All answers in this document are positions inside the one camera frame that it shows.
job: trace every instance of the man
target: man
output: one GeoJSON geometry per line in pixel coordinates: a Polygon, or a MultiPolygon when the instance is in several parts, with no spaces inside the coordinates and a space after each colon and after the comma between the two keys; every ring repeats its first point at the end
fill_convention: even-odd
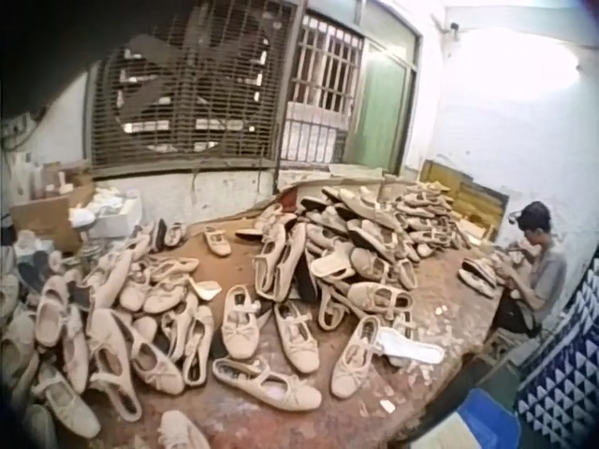
{"type": "Polygon", "coordinates": [[[519,213],[516,221],[524,238],[532,246],[539,246],[540,252],[534,255],[519,243],[508,247],[510,252],[521,252],[532,265],[528,279],[516,272],[507,257],[502,263],[495,263],[497,274],[506,280],[508,288],[502,295],[492,328],[502,327],[532,338],[562,294],[567,264],[551,236],[551,214],[547,206],[534,201],[519,213]],[[512,298],[510,289],[518,291],[519,299],[512,298]]]}

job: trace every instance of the white wall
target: white wall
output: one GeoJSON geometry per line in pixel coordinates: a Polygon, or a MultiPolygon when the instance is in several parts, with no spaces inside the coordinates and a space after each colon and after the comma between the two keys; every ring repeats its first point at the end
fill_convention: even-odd
{"type": "MultiPolygon", "coordinates": [[[[568,259],[564,302],[599,242],[599,51],[478,29],[448,36],[444,57],[431,157],[509,195],[508,211],[548,204],[568,259]]],[[[501,242],[518,236],[504,223],[501,242]]]]}

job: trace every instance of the window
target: window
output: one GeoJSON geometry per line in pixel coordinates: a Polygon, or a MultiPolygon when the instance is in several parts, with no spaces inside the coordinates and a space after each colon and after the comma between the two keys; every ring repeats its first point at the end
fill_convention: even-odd
{"type": "Polygon", "coordinates": [[[198,1],[102,61],[90,114],[94,169],[109,176],[273,158],[292,13],[269,0],[198,1]]]}
{"type": "Polygon", "coordinates": [[[282,159],[340,162],[358,83],[363,40],[305,16],[287,98],[282,159]]]}

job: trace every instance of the pile of shoes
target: pile of shoes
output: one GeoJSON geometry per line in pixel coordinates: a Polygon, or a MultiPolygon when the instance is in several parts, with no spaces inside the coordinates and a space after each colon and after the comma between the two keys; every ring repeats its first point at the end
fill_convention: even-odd
{"type": "MultiPolygon", "coordinates": [[[[331,392],[338,398],[349,398],[364,382],[381,326],[413,340],[416,327],[408,292],[417,288],[414,264],[469,244],[443,191],[439,183],[418,183],[400,197],[378,201],[378,195],[364,187],[357,194],[326,187],[323,197],[303,198],[297,214],[271,205],[253,229],[238,233],[262,239],[254,258],[256,292],[275,303],[285,355],[297,371],[314,372],[318,363],[317,342],[306,325],[311,315],[291,300],[295,290],[301,302],[319,305],[317,321],[324,330],[336,329],[349,312],[359,318],[332,372],[331,392]]],[[[255,334],[252,342],[257,345],[255,334]]],[[[233,358],[251,355],[229,353],[233,358]]],[[[390,362],[402,365],[398,359],[390,362]]],[[[237,375],[245,381],[250,372],[260,382],[270,376],[268,370],[262,376],[248,370],[237,375]]]]}
{"type": "Polygon", "coordinates": [[[184,236],[181,224],[140,227],[89,273],[66,269],[52,254],[35,288],[26,284],[29,294],[18,277],[3,275],[2,378],[13,405],[33,415],[27,419],[39,422],[50,410],[91,439],[100,424],[81,398],[87,389],[106,393],[125,421],[137,421],[142,410],[133,372],[170,395],[205,384],[214,323],[191,277],[198,261],[151,254],[179,246],[184,236]],[[30,399],[48,409],[27,406],[30,399]]]}

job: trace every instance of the window bars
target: window bars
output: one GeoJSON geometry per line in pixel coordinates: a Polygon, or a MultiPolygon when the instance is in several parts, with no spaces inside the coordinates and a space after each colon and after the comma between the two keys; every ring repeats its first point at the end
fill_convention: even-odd
{"type": "Polygon", "coordinates": [[[287,98],[283,161],[341,162],[363,44],[332,23],[304,16],[287,98]]]}

